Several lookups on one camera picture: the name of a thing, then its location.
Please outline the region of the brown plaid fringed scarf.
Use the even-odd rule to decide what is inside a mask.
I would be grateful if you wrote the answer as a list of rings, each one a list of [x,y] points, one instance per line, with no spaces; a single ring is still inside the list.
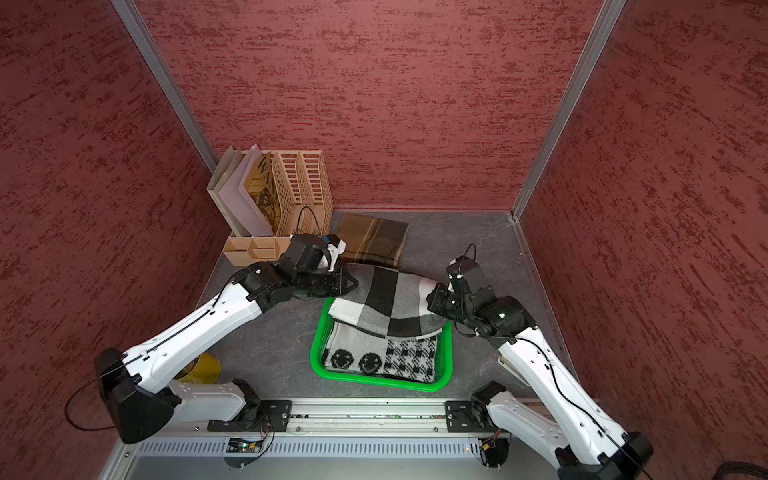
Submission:
[[[335,234],[346,243],[342,255],[346,261],[398,268],[408,230],[406,222],[346,213]]]

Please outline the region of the grey black checked scarf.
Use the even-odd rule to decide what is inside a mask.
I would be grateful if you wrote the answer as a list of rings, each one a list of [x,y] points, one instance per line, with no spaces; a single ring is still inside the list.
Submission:
[[[405,339],[438,334],[447,323],[428,310],[436,281],[365,264],[352,264],[346,272],[358,286],[333,301],[328,314],[334,320],[380,338]]]

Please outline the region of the smiley houndstooth scarf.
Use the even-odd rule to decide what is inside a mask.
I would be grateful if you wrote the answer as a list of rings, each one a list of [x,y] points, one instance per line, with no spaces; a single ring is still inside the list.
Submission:
[[[419,338],[376,337],[335,322],[321,360],[332,372],[431,384],[441,330]]]

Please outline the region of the green plastic mesh basket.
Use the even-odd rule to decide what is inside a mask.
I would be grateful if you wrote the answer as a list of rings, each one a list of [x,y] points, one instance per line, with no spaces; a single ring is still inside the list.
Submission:
[[[377,387],[434,393],[444,389],[451,381],[454,373],[453,330],[444,329],[437,337],[435,353],[435,378],[432,383],[419,383],[398,378],[383,376],[367,376],[355,372],[334,372],[325,367],[324,350],[332,332],[332,319],[329,310],[334,299],[325,300],[318,322],[315,337],[310,351],[310,364],[319,377],[347,383],[373,385]]]

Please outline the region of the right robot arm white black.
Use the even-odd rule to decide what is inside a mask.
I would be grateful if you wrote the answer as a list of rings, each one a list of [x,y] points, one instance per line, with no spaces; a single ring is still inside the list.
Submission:
[[[491,382],[473,395],[490,422],[536,451],[561,479],[636,479],[653,448],[628,432],[586,393],[554,353],[535,320],[511,296],[465,282],[437,285],[426,297],[430,312],[463,324],[487,340],[501,364],[523,380],[549,414],[543,416]]]

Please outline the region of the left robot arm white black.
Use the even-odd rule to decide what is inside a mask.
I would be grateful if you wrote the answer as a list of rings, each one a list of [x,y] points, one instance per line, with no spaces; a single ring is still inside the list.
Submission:
[[[219,294],[155,338],[125,352],[109,348],[94,360],[101,400],[125,444],[148,439],[170,423],[182,399],[176,375],[240,326],[294,298],[335,298],[359,285],[349,271],[286,272],[258,262],[234,273]]]

